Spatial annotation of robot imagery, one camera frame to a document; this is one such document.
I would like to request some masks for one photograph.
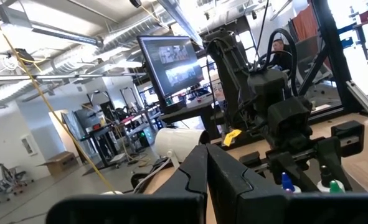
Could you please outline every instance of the cardboard box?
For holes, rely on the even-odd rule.
[[[61,152],[40,166],[47,166],[51,175],[58,175],[64,170],[67,170],[77,164],[78,162],[73,153]]]

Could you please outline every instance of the person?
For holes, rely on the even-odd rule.
[[[284,50],[291,53],[290,46],[283,43],[282,39],[276,39],[273,41],[273,50]],[[291,70],[291,55],[277,52],[274,54],[270,65],[274,67],[280,67],[280,70]]]

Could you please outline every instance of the monitor screen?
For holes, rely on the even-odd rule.
[[[189,37],[144,36],[138,40],[163,96],[203,80]]]

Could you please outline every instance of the green bottle cap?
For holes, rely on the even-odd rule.
[[[330,182],[330,193],[340,193],[340,192],[343,192],[339,186],[339,184],[335,181],[335,180],[332,180]]]

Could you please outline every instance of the monitor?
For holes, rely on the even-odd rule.
[[[202,69],[189,37],[138,36],[139,46],[162,97],[203,80]]]

